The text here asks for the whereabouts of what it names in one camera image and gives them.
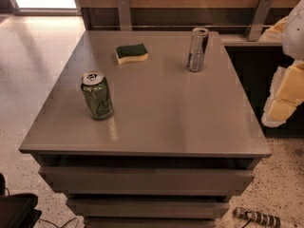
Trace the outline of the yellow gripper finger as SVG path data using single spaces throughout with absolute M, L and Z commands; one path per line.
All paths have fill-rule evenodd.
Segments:
M 277 68 L 261 121 L 265 126 L 279 127 L 286 123 L 303 102 L 304 62 L 295 60 L 287 68 Z
M 273 26 L 270 26 L 267 28 L 261 35 L 260 41 L 268 42 L 268 41 L 274 41 L 274 42 L 281 42 L 283 38 L 283 30 L 284 26 L 287 22 L 287 17 L 284 17 L 280 19 L 278 22 L 276 22 Z

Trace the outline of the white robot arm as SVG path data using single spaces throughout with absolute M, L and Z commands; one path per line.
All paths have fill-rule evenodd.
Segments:
M 265 126 L 285 124 L 304 102 L 304 0 L 284 19 L 282 48 L 294 59 L 287 68 L 279 66 L 270 86 L 261 121 Z

